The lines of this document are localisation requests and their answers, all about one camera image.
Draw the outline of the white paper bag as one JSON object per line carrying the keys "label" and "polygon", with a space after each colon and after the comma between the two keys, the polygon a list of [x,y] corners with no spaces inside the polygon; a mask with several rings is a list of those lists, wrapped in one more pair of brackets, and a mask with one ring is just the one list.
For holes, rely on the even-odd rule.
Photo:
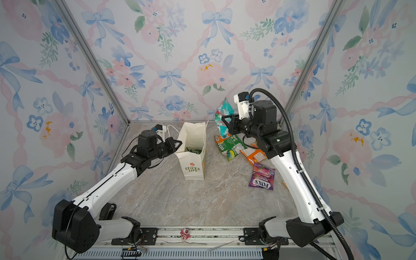
{"label": "white paper bag", "polygon": [[[182,141],[182,146],[175,152],[185,180],[204,180],[206,166],[206,129],[208,122],[185,122],[181,130],[172,125],[167,126],[168,137],[171,136],[170,128],[178,133],[175,140]],[[186,148],[202,150],[201,154],[186,152]]]}

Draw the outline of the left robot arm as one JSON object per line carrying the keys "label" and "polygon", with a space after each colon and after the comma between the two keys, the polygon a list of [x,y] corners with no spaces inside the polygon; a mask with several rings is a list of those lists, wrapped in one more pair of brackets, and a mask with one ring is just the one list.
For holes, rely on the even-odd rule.
{"label": "left robot arm", "polygon": [[54,240],[82,254],[99,242],[122,239],[136,245],[143,238],[140,222],[131,217],[100,220],[98,216],[123,187],[152,168],[154,160],[177,152],[182,141],[164,139],[154,130],[143,131],[137,141],[104,179],[73,200],[57,203],[52,225]]}

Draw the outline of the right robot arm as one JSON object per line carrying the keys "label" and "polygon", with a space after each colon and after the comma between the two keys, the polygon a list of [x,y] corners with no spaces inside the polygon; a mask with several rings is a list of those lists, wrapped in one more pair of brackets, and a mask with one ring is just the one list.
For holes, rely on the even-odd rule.
{"label": "right robot arm", "polygon": [[320,195],[315,197],[312,192],[317,189],[310,180],[306,170],[300,171],[297,161],[291,152],[289,133],[279,129],[277,122],[277,107],[272,101],[259,100],[251,106],[245,97],[235,96],[234,100],[238,113],[222,118],[230,134],[242,133],[254,138],[257,145],[282,176],[295,202],[298,216],[293,219],[277,219],[271,217],[259,224],[259,232],[264,242],[276,237],[291,239],[297,246],[304,247],[332,231],[325,214],[340,226],[344,222],[342,214],[333,211]]}

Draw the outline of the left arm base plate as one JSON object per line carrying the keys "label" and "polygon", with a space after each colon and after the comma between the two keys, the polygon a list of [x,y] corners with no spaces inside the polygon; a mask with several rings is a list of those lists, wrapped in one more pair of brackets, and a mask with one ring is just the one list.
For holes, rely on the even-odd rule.
{"label": "left arm base plate", "polygon": [[133,232],[132,237],[113,239],[111,245],[155,245],[158,230],[156,227],[141,227]]}

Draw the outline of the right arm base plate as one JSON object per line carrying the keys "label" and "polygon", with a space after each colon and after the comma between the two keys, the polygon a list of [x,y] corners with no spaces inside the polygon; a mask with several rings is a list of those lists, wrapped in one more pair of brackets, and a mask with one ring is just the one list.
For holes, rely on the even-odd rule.
{"label": "right arm base plate", "polygon": [[279,241],[282,242],[281,245],[289,245],[287,238],[270,237],[267,232],[260,227],[245,227],[239,241],[243,242],[245,245],[260,245],[265,247],[278,244]]}

